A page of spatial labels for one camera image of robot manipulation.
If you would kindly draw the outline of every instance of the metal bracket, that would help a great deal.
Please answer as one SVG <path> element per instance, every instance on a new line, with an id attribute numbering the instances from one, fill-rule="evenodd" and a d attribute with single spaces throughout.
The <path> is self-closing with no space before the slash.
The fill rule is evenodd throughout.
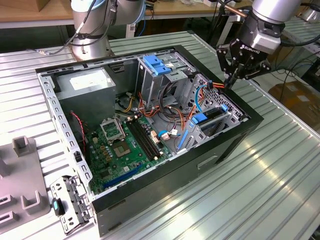
<path id="1" fill-rule="evenodd" d="M 62 202 L 64 214 L 58 216 L 66 235 L 82 227 L 93 217 L 86 190 L 79 177 L 63 176 L 50 185 L 52 195 Z"/>

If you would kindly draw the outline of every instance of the blue latch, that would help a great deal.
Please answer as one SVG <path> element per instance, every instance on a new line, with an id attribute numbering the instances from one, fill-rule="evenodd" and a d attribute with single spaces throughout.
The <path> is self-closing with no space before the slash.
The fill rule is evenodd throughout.
<path id="1" fill-rule="evenodd" d="M 204 115 L 203 113 L 198 113 L 197 115 L 194 116 L 194 118 L 196 118 L 199 123 L 208 119 L 206 115 Z"/>
<path id="2" fill-rule="evenodd" d="M 150 55 L 150 56 L 144 56 L 143 61 L 145 64 L 148 65 L 148 67 L 154 72 L 155 75 L 163 75 L 163 74 L 168 74 L 171 73 L 171 69 L 166 67 L 162 60 L 157 58 L 155 55 Z"/>
<path id="3" fill-rule="evenodd" d="M 221 109 L 226 113 L 227 111 L 228 111 L 228 106 L 227 105 L 225 105 L 225 104 L 222 104 L 221 105 Z"/>

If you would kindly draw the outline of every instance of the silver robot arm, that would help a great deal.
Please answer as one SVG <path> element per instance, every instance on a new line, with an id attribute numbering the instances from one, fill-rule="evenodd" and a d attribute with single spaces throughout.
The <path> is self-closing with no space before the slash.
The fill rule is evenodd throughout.
<path id="1" fill-rule="evenodd" d="M 226 88 L 230 89 L 237 79 L 251 79 L 271 71 L 267 57 L 282 43 L 285 22 L 294 16 L 300 4 L 301 0 L 254 0 L 252 11 L 246 16 L 242 13 L 245 20 L 229 45 L 231 64 L 226 60 L 228 49 L 217 47 L 221 70 L 229 76 L 224 82 Z"/>
<path id="2" fill-rule="evenodd" d="M 80 60 L 112 56 L 107 31 L 110 26 L 137 23 L 145 15 L 144 0 L 72 0 L 74 28 L 85 24 L 72 42 L 73 54 Z"/>

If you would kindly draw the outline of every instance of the metal chassis frame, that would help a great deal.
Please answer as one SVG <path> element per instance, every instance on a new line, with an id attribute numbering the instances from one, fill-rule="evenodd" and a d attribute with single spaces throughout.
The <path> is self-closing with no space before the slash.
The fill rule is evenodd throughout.
<path id="1" fill-rule="evenodd" d="M 180 45 L 139 53 L 131 53 L 124 56 L 117 56 L 112 59 L 100 58 L 94 61 L 83 61 L 41 68 L 37 69 L 36 72 L 43 90 L 47 91 L 47 100 L 51 101 L 49 108 L 53 113 L 59 113 L 62 109 L 59 102 L 55 102 L 57 107 L 53 107 L 52 101 L 55 101 L 55 94 L 50 84 L 45 81 L 47 76 L 85 69 L 88 67 L 99 67 L 106 64 L 122 62 L 126 59 L 126 56 L 128 56 L 128 59 L 132 59 L 132 56 L 141 57 L 144 54 L 167 53 L 169 50 L 177 51 L 208 79 L 212 79 L 217 83 L 222 83 L 222 81 L 218 79 L 208 68 L 206 68 L 199 60 Z M 176 189 L 183 187 L 200 174 L 212 168 L 215 163 L 222 162 L 232 153 L 240 142 L 250 132 L 252 132 L 260 122 L 262 122 L 263 118 L 232 90 L 220 89 L 219 91 L 223 92 L 232 102 L 236 103 L 237 107 L 245 112 L 250 119 L 239 126 L 230 129 L 224 134 L 217 136 L 215 139 L 209 140 L 206 143 L 191 149 L 188 154 L 184 154 L 183 157 L 182 154 L 179 154 L 174 161 L 167 161 L 166 164 L 163 164 L 161 167 L 157 167 L 153 171 L 146 171 L 143 175 L 140 174 L 137 176 L 134 181 L 126 181 L 125 184 L 121 184 L 118 188 L 116 186 L 112 187 L 104 193 L 96 196 L 97 199 L 91 198 L 91 200 L 93 200 L 91 204 L 96 214 L 100 236 L 105 235 L 108 231 L 119 226 L 123 221 L 142 212 L 144 209 L 163 199 Z M 92 179 L 91 172 L 85 161 L 81 160 L 80 162 L 77 162 L 75 160 L 73 153 L 75 151 L 81 151 L 77 144 L 71 144 L 71 141 L 74 141 L 73 143 L 77 142 L 75 141 L 73 134 L 71 136 L 70 134 L 69 136 L 66 134 L 66 132 L 71 131 L 71 129 L 67 120 L 61 117 L 61 115 L 60 117 L 57 115 L 59 125 L 64 124 L 66 126 L 66 129 L 60 129 L 59 131 L 60 134 L 64 134 L 61 136 L 61 139 L 70 141 L 70 144 L 68 144 L 68 150 L 65 152 L 69 152 L 69 157 L 73 158 L 73 161 L 71 161 L 72 165 L 77 166 L 78 170 L 80 169 L 78 174 L 80 175 L 81 180 L 88 185 L 89 181 Z M 56 117 L 52 116 L 52 118 L 56 125 L 55 127 L 57 127 L 55 122 L 57 121 Z M 84 171 L 84 168 L 82 167 L 83 165 L 87 166 L 86 171 Z M 163 190 L 157 192 L 157 186 L 163 186 Z M 139 206 L 136 205 L 136 207 L 132 207 L 134 203 L 138 203 Z"/>

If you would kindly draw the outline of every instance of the aluminum table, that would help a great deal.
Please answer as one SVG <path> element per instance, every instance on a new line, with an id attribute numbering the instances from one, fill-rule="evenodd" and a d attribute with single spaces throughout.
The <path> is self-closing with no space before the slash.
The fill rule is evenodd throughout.
<path id="1" fill-rule="evenodd" d="M 188 32 L 111 41 L 116 54 L 183 45 L 223 78 L 215 51 Z M 26 135 L 36 140 L 49 185 L 72 174 L 51 121 L 35 68 L 74 62 L 68 49 L 42 56 L 0 54 L 0 144 Z M 107 240 L 308 239 L 320 224 L 320 136 L 251 81 L 234 91 L 264 117 L 232 155 L 108 233 Z M 0 236 L 17 239 L 99 239 L 87 224 L 65 237 L 53 209 Z"/>

